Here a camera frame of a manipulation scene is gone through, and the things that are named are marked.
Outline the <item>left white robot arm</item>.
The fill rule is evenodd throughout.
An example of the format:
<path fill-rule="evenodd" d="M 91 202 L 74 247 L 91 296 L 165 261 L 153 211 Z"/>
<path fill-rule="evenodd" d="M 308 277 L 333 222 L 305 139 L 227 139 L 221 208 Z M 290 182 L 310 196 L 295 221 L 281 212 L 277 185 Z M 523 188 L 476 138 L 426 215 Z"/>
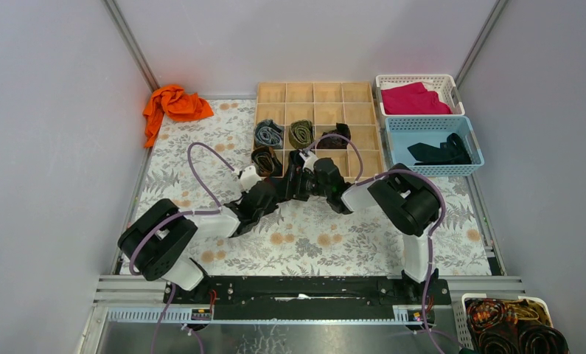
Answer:
<path fill-rule="evenodd" d="M 191 240 L 247 234 L 283 200 L 283 192 L 271 181 L 258 181 L 239 200 L 218 209 L 182 212 L 164 198 L 124 231 L 117 245 L 130 259 L 132 274 L 140 274 L 147 281 L 170 282 L 188 301 L 199 303 L 208 296 L 209 284 L 197 261 L 183 256 Z"/>

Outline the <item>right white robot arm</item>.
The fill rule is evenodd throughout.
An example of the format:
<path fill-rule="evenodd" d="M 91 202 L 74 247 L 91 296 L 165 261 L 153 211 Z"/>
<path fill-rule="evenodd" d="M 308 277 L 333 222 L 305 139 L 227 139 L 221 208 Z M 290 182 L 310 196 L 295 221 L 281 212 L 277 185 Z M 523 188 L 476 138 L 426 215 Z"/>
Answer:
<path fill-rule="evenodd" d="M 322 197 L 332 211 L 342 215 L 379 207 L 403 235 L 404 297 L 420 304 L 432 294 L 431 283 L 437 275 L 430 239 L 444 219 L 446 205 L 429 178 L 396 164 L 364 181 L 349 182 L 331 159 L 321 158 L 312 168 L 290 163 L 285 176 L 276 182 L 276 191 L 281 201 Z"/>

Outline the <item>white basket of ties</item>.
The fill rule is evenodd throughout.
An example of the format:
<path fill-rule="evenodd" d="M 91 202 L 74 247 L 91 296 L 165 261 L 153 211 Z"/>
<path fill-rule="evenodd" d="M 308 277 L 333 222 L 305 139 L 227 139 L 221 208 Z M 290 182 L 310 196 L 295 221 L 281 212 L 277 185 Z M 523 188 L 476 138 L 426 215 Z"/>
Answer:
<path fill-rule="evenodd" d="M 469 350 L 477 350 L 476 340 L 475 337 L 471 335 L 471 331 L 467 325 L 467 301 L 469 300 L 477 300 L 477 299 L 498 299 L 503 301 L 522 301 L 527 300 L 533 302 L 534 304 L 538 304 L 540 309 L 537 311 L 539 312 L 539 319 L 537 322 L 543 325 L 548 325 L 553 327 L 553 321 L 551 315 L 548 310 L 548 306 L 544 300 L 534 296 L 526 296 L 524 294 L 513 294 L 513 293 L 501 293 L 501 292 L 492 292 L 492 293 L 464 293 L 461 296 L 452 297 L 452 308 L 454 313 L 454 319 L 456 324 L 456 331 L 457 331 L 457 338 L 462 345 L 464 345 Z"/>

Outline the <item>brown black rolled tie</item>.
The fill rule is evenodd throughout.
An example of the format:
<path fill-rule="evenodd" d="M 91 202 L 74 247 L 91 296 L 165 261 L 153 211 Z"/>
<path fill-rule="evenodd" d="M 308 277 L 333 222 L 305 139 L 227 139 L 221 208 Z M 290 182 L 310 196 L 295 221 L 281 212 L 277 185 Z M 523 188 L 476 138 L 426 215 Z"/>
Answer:
<path fill-rule="evenodd" d="M 269 146 L 262 146 L 255 149 L 251 154 L 251 161 L 257 169 L 260 177 L 280 177 L 283 172 L 283 165 L 277 158 L 275 150 Z"/>

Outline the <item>dark brown patterned rolled tie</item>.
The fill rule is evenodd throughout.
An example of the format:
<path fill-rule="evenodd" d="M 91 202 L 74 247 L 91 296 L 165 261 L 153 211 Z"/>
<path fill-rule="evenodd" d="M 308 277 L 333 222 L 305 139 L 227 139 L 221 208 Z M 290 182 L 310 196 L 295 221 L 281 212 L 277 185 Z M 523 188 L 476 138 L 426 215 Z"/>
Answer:
<path fill-rule="evenodd" d="M 334 129 L 323 132 L 322 136 L 318 149 L 347 149 L 352 137 L 349 126 L 344 123 L 337 123 Z"/>

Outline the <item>olive green rolled tie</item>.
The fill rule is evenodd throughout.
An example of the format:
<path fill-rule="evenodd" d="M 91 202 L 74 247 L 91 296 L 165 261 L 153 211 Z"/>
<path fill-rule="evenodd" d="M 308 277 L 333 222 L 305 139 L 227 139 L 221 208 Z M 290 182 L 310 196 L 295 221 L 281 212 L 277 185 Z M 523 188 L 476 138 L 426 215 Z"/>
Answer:
<path fill-rule="evenodd" d="M 307 119 L 292 122 L 288 128 L 288 139 L 294 149 L 305 149 L 314 142 L 313 123 Z"/>

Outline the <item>grey blue rolled tie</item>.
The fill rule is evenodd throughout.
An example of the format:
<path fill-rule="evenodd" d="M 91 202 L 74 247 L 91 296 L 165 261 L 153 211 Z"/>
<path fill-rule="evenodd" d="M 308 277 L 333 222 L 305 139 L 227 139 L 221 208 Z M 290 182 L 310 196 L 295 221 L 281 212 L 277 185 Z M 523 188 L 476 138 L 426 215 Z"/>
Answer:
<path fill-rule="evenodd" d="M 282 149 L 284 147 L 283 125 L 276 124 L 272 119 L 265 119 L 257 123 L 254 129 L 254 143 L 257 147 L 271 147 Z"/>

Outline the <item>floral table mat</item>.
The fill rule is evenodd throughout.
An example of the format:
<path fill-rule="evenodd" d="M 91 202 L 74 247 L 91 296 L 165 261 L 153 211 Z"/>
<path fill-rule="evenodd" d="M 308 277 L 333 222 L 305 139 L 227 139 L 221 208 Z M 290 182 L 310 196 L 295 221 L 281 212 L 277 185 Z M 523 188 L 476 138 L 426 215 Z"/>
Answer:
<path fill-rule="evenodd" d="M 240 196 L 231 167 L 249 164 L 253 100 L 213 100 L 214 116 L 196 122 L 165 119 L 150 158 L 137 215 L 162 198 L 181 210 L 212 209 Z M 467 181 L 435 177 L 447 205 L 433 236 L 439 273 L 492 273 Z M 183 256 L 211 275 L 398 275 L 406 252 L 402 235 L 378 208 L 339 215 L 320 198 L 291 201 L 248 234 L 191 240 Z"/>

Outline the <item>magenta cloth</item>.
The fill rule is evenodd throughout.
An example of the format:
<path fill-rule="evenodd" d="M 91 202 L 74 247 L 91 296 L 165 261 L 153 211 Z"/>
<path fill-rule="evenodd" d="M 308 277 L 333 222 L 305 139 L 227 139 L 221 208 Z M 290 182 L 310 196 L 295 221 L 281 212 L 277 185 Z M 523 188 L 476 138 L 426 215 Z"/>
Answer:
<path fill-rule="evenodd" d="M 452 114 L 437 92 L 428 90 L 422 82 L 381 89 L 383 107 L 388 115 Z"/>

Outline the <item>blue plastic basket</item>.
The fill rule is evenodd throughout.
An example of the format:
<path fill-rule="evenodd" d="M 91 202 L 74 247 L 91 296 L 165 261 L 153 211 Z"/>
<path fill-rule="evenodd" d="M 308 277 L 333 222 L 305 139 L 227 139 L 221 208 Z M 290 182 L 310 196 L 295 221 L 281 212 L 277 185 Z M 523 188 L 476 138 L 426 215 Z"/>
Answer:
<path fill-rule="evenodd" d="M 463 144 L 469 164 L 423 164 L 408 149 L 418 143 L 439 149 L 452 134 Z M 471 121 L 466 116 L 388 117 L 386 144 L 392 165 L 402 163 L 428 177 L 469 176 L 485 163 Z"/>

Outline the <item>orange cloth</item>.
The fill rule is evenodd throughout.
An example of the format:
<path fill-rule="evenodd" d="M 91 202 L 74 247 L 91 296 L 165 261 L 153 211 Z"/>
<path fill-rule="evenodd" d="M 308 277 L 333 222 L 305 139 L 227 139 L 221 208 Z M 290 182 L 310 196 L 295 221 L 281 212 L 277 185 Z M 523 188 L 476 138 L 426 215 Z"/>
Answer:
<path fill-rule="evenodd" d="M 179 85 L 167 85 L 155 90 L 147 101 L 142 116 L 145 119 L 144 147 L 154 146 L 164 117 L 176 122 L 193 122 L 213 117 L 210 104 L 198 93 L 188 94 Z"/>

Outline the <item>dark green tie in basket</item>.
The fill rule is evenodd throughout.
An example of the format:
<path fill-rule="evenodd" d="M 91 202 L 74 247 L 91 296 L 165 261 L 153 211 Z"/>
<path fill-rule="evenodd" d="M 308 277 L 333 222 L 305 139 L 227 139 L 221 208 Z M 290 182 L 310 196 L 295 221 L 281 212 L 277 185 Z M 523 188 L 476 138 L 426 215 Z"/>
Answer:
<path fill-rule="evenodd" d="M 438 147 L 416 143 L 408 147 L 415 158 L 415 165 L 472 164 L 466 145 L 457 133 L 450 134 Z"/>

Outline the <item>white plastic basket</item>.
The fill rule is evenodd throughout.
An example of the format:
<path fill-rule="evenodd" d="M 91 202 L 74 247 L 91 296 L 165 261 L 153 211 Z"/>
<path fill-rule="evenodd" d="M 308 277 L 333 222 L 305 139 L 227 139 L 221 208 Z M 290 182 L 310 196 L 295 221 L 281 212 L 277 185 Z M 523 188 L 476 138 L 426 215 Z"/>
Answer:
<path fill-rule="evenodd" d="M 380 74 L 375 78 L 375 88 L 380 113 L 386 117 L 390 116 L 414 116 L 414 115 L 388 115 L 383 107 L 381 89 L 389 89 L 404 86 L 409 83 L 422 82 L 425 88 L 438 93 L 440 100 L 446 103 L 452 114 L 434 116 L 464 115 L 464 104 L 459 96 L 457 85 L 452 76 L 448 74 Z"/>

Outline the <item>orange black patterned tie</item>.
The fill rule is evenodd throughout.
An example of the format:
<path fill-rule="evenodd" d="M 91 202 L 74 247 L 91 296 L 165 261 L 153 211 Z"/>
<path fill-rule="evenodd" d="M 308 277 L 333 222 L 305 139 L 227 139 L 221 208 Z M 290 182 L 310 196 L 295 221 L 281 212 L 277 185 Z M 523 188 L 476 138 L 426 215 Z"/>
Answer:
<path fill-rule="evenodd" d="M 467 301 L 467 325 L 475 337 L 474 353 L 562 353 L 570 352 L 564 335 L 537 322 L 538 304 L 498 299 Z"/>

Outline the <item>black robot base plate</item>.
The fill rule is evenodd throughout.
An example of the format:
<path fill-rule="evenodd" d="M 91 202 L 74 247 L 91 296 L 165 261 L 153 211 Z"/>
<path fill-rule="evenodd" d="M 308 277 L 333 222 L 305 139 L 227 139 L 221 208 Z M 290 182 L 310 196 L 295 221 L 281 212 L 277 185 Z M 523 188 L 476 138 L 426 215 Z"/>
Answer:
<path fill-rule="evenodd" d="M 363 306 L 400 306 L 429 311 L 450 305 L 447 281 L 433 279 L 425 291 L 421 285 L 401 277 L 207 277 L 196 288 L 165 289 L 164 299 L 174 305 L 202 305 L 214 312 L 220 308 L 276 309 L 308 308 L 331 312 Z"/>

